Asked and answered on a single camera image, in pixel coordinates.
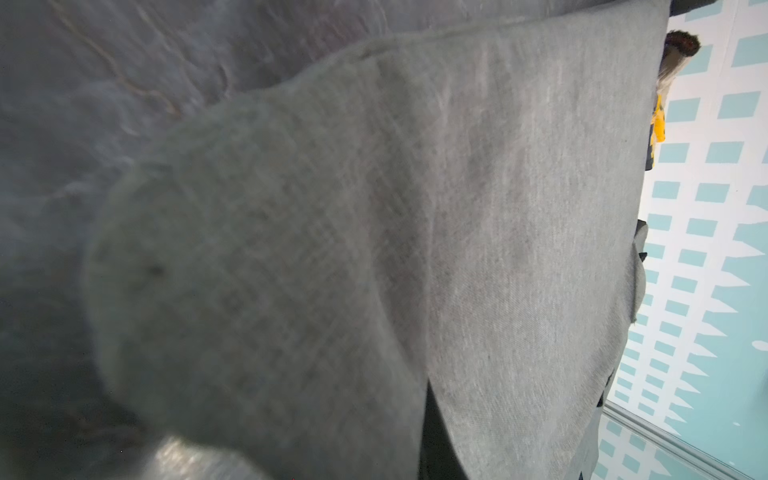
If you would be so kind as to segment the grey laptop bag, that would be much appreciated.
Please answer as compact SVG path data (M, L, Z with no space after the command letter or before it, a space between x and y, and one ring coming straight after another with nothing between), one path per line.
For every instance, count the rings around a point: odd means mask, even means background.
M575 479L642 303L665 1L358 43L174 127L83 272L107 390L274 479Z
M649 231L649 228L648 228L647 222L644 220L638 219L636 223L633 244L640 262L644 262L647 257L645 243L647 240L648 231Z

